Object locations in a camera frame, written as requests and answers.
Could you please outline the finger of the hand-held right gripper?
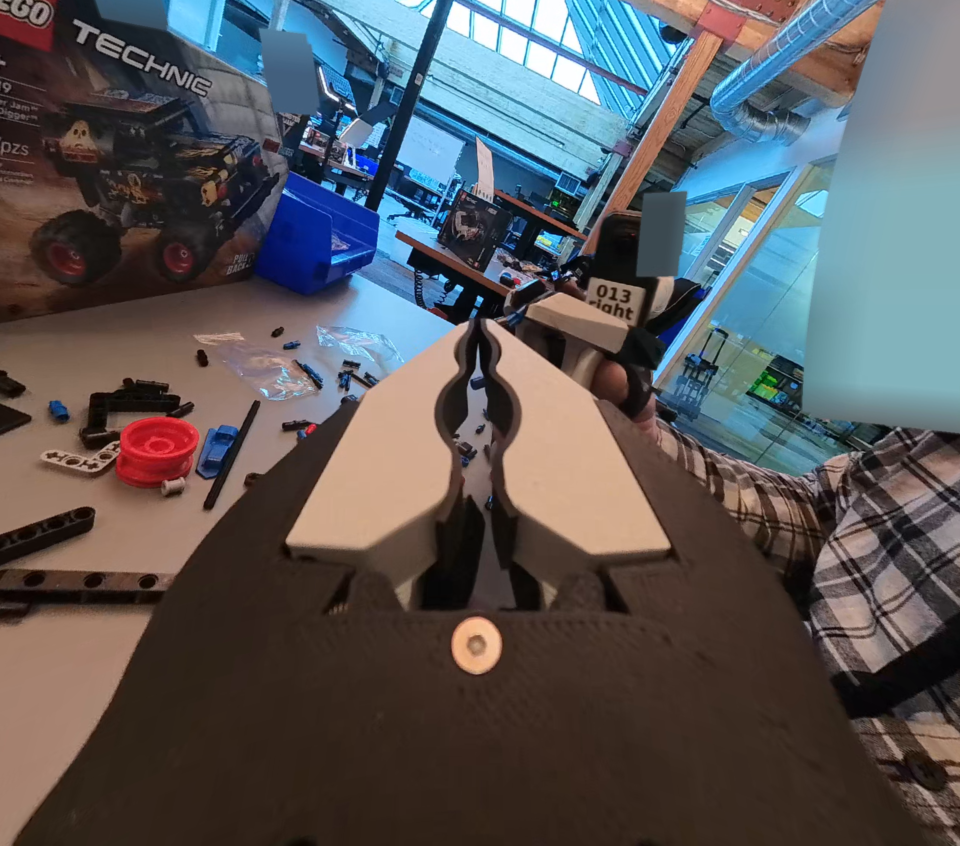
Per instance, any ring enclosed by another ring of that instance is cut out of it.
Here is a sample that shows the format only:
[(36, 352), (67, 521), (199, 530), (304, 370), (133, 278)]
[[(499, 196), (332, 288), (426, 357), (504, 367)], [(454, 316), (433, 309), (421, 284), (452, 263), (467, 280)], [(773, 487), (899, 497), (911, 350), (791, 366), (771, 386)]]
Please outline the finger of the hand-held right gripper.
[(517, 314), (517, 339), (538, 355), (550, 355), (569, 338), (618, 353), (630, 330), (618, 317), (571, 295), (543, 295), (526, 303)]

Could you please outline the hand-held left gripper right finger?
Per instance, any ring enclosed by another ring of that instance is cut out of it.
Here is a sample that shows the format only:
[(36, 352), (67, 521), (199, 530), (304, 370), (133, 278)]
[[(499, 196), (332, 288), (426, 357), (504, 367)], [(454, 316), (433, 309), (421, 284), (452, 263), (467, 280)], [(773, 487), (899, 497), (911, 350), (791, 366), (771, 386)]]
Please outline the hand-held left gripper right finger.
[(666, 557), (671, 546), (591, 386), (606, 351), (576, 337), (552, 365), (495, 320), (478, 324), (493, 427), (491, 530), (517, 608), (569, 576)]

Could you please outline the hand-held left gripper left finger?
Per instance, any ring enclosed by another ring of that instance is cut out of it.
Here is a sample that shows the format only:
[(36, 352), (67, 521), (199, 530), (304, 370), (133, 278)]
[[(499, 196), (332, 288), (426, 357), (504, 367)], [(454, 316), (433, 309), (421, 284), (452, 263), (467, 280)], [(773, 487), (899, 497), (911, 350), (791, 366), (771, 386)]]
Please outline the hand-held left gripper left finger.
[(369, 390), (285, 540), (346, 568), (334, 608), (466, 608), (486, 521), (454, 436), (469, 415), (477, 334), (462, 324)]

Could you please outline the person's right forearm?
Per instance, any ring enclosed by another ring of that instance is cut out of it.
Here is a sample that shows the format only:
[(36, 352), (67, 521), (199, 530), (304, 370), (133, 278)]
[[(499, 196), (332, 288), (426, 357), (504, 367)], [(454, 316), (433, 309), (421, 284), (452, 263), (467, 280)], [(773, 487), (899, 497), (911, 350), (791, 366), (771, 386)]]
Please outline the person's right forearm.
[(817, 560), (836, 526), (834, 474), (817, 468), (793, 476), (727, 457), (664, 423), (652, 407), (638, 425), (736, 521), (806, 610)]

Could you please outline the grey desk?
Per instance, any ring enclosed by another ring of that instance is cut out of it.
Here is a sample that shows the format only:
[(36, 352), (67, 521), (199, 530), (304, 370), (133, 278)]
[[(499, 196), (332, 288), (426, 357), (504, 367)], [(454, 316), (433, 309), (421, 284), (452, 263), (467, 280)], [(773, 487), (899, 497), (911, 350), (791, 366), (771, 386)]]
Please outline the grey desk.
[[(363, 277), (302, 297), (256, 278), (2, 325), (2, 369), (27, 387), (17, 409), (31, 422), (2, 436), (2, 531), (79, 506), (96, 511), (87, 535), (19, 563), (51, 568), (172, 574), (244, 493), (249, 473), (272, 468), (293, 445), (284, 421), (325, 420), (338, 408), (335, 373), (315, 396), (263, 401), (215, 508), (210, 486), (191, 473), (183, 495), (162, 498), (118, 481), (85, 479), (42, 465), (43, 451), (78, 449), (90, 394), (123, 379), (170, 384), (195, 404), (201, 433), (240, 426), (258, 394), (221, 361), (196, 362), (200, 334), (240, 333), (267, 345), (271, 332), (301, 341), (320, 368), (317, 326), (345, 326), (388, 337), (412, 360), (450, 324)], [(19, 830), (87, 741), (150, 618), (150, 608), (54, 605), (2, 622), (2, 844)]]

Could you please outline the person's right hand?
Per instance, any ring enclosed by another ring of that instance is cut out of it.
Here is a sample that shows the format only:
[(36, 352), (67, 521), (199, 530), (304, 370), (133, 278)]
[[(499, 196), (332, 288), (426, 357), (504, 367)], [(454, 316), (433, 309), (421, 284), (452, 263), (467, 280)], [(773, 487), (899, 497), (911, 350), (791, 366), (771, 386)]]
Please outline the person's right hand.
[(590, 391), (596, 399), (621, 407), (630, 395), (626, 369), (613, 360), (602, 359), (594, 371)]

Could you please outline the black cart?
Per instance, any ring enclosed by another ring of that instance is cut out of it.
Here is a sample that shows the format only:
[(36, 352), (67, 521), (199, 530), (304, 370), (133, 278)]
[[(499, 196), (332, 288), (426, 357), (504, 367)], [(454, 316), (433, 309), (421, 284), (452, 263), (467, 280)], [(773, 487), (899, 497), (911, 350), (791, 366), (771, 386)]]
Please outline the black cart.
[(671, 393), (671, 408), (686, 420), (696, 420), (719, 369), (719, 357), (729, 340), (726, 329), (714, 326), (702, 347), (684, 358)]

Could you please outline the long black axle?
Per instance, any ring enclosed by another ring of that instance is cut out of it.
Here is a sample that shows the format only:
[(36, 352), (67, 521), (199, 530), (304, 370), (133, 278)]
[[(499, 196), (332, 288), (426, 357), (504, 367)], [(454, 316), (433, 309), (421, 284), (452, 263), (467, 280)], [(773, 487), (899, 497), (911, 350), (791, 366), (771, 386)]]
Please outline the long black axle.
[(222, 460), (222, 466), (214, 478), (213, 484), (203, 501), (201, 508), (204, 512), (210, 512), (217, 504), (226, 482), (232, 472), (232, 469), (234, 468), (234, 463), (242, 450), (246, 437), (258, 416), (260, 406), (260, 400), (255, 400), (247, 410), (246, 417), (242, 421), (241, 425), (238, 427), (236, 435), (234, 436), (234, 439)]

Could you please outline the clear plastic bag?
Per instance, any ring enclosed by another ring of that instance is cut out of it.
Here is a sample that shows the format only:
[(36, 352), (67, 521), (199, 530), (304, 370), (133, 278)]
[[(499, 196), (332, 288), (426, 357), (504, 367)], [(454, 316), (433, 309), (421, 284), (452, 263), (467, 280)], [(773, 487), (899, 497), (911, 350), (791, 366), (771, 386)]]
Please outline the clear plastic bag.
[(405, 360), (396, 346), (382, 334), (342, 325), (317, 325), (318, 359), (324, 367), (339, 372), (343, 361), (355, 364), (354, 372), (369, 372), (378, 380), (400, 368)]
[(274, 341), (264, 345), (234, 331), (195, 334), (194, 339), (203, 352), (221, 361), (264, 401), (279, 403), (320, 392), (294, 364), (293, 356)]

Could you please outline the small dark printed box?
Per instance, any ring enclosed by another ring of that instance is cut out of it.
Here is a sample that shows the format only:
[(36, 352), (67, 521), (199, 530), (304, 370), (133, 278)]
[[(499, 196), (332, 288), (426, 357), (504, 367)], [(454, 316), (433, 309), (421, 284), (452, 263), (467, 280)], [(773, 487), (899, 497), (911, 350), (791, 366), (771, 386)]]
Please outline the small dark printed box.
[(513, 216), (487, 200), (460, 190), (438, 232), (438, 244), (470, 269), (485, 273)]

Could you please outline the dark wooden table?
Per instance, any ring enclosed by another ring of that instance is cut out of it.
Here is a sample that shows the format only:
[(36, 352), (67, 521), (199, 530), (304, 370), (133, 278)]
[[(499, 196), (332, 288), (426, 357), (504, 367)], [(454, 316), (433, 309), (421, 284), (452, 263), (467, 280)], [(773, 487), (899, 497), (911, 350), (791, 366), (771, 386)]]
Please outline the dark wooden table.
[[(505, 250), (501, 242), (486, 272), (478, 273), (438, 243), (439, 231), (440, 228), (419, 223), (410, 229), (397, 228), (394, 237), (410, 251), (406, 263), (414, 272), (416, 303), (450, 324), (459, 325), (472, 317), (498, 317), (511, 291), (538, 281), (549, 282), (559, 272), (556, 265), (547, 267), (517, 257)], [(426, 302), (424, 280), (437, 277), (445, 279), (448, 286), (459, 288), (455, 300), (433, 305)]]

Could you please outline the small blue curved panel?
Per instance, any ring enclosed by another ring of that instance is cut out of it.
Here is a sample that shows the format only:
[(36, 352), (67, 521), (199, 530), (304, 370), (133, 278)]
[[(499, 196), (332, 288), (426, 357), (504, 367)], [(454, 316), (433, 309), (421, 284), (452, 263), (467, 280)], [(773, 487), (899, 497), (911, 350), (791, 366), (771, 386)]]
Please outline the small blue curved panel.
[(196, 475), (203, 480), (213, 480), (221, 472), (225, 460), (238, 435), (238, 428), (228, 424), (210, 427), (199, 451)]

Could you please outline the white board on stand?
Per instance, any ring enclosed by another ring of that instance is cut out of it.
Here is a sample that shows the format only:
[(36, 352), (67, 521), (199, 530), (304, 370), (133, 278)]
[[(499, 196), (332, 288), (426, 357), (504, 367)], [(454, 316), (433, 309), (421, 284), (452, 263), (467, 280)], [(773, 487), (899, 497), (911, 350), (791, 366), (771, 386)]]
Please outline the white board on stand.
[(439, 184), (448, 184), (457, 169), (465, 143), (458, 136), (413, 115), (396, 161)]

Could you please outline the red toy wheel hub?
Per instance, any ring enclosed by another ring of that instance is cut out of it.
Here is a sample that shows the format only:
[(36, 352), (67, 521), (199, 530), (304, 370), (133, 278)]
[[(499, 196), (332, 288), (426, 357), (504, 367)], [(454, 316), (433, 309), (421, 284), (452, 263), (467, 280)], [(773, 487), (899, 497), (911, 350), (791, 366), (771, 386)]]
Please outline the red toy wheel hub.
[(125, 426), (115, 464), (117, 478), (135, 488), (160, 488), (163, 481), (184, 478), (192, 471), (200, 433), (178, 418), (151, 417)]

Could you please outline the blue storage bin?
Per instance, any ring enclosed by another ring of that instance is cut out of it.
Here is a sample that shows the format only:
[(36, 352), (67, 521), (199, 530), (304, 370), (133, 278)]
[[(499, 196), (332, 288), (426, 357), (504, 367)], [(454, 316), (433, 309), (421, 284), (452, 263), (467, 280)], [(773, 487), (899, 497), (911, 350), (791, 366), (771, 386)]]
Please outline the blue storage bin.
[(312, 296), (369, 265), (379, 216), (318, 183), (289, 173), (254, 264), (254, 274)]

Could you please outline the black stand pole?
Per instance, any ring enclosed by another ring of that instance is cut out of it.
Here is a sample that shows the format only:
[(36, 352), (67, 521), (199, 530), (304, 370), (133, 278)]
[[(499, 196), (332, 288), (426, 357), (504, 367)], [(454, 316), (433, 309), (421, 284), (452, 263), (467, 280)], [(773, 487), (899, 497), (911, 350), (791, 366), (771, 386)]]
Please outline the black stand pole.
[(403, 141), (413, 118), (417, 102), (420, 99), (427, 73), (445, 31), (454, 1), (436, 0), (434, 11), (429, 18), (398, 111), (393, 117), (387, 144), (379, 159), (377, 171), (366, 195), (366, 208), (373, 213), (378, 212), (387, 190), (393, 168), (397, 163)]

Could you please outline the light grey angled beam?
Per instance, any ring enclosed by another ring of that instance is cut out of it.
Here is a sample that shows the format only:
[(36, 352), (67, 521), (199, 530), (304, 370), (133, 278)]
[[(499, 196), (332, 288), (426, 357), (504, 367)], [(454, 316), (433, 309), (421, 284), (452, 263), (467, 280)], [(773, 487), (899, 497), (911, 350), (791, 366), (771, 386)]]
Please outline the light grey angled beam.
[(91, 453), (71, 453), (61, 449), (46, 449), (39, 456), (39, 462), (71, 476), (85, 479), (97, 478), (114, 467), (121, 451), (118, 440), (106, 444)]

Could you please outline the person's plaid shirt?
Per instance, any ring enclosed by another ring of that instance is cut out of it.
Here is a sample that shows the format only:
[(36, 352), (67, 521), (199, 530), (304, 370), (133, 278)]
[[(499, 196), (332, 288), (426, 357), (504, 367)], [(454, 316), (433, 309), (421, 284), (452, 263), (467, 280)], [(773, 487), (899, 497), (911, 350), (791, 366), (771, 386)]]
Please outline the person's plaid shirt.
[(958, 435), (898, 429), (821, 469), (836, 525), (808, 599), (814, 645), (928, 842), (958, 844)]

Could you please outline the scattered black toy beams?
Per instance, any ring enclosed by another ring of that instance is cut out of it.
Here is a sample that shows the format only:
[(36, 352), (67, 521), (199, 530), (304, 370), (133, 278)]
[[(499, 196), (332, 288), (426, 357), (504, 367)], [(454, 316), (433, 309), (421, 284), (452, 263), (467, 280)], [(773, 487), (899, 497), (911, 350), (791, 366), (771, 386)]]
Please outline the scattered black toy beams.
[[(152, 417), (186, 421), (195, 408), (193, 401), (182, 400), (166, 383), (126, 377), (119, 388), (90, 395), (86, 425), (78, 431), (78, 439), (86, 449), (85, 454), (91, 454), (119, 441), (122, 430), (132, 422)], [(86, 480), (101, 478), (108, 472), (114, 472), (119, 480), (115, 464), (104, 474)], [(153, 489), (136, 488), (119, 481), (135, 489), (155, 491), (167, 500), (186, 491), (186, 479), (187, 475), (163, 481), (159, 488)], [(2, 533), (3, 620), (21, 619), (40, 604), (134, 605), (155, 604), (162, 599), (172, 584), (171, 574), (10, 567), (24, 557), (88, 535), (96, 516), (91, 506), (74, 507)]]

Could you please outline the dark toy set box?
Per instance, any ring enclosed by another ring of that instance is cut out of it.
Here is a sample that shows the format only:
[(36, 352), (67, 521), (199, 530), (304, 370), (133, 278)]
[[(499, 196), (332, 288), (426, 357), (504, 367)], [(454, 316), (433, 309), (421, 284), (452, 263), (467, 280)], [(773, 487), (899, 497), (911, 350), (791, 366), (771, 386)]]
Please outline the dark toy set box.
[(249, 276), (288, 167), (258, 80), (97, 0), (2, 0), (3, 323)]

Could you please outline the wooden post with red bracket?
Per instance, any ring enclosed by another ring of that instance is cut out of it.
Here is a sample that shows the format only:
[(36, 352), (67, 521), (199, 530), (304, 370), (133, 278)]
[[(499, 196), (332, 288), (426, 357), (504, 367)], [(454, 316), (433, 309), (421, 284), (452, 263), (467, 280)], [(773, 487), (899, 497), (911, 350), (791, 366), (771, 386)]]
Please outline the wooden post with red bracket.
[(689, 0), (692, 10), (677, 12), (654, 0), (639, 0), (643, 12), (680, 33), (678, 53), (668, 60), (648, 92), (628, 132), (629, 156), (606, 185), (606, 200), (583, 251), (592, 252), (599, 223), (637, 201), (650, 173), (674, 183), (681, 164), (659, 167), (672, 134), (694, 102), (710, 104), (720, 81), (746, 61), (749, 46), (763, 46), (798, 11), (800, 0)]

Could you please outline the silver ventilation duct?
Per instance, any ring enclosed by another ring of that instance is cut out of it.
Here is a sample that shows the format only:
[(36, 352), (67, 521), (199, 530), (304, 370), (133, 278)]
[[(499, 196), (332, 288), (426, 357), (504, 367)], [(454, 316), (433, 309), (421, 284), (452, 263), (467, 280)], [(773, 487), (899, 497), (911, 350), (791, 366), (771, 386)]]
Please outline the silver ventilation duct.
[(880, 1), (810, 0), (717, 84), (710, 99), (714, 120), (751, 143), (797, 143), (810, 126), (808, 117), (790, 109), (759, 109), (750, 98)]

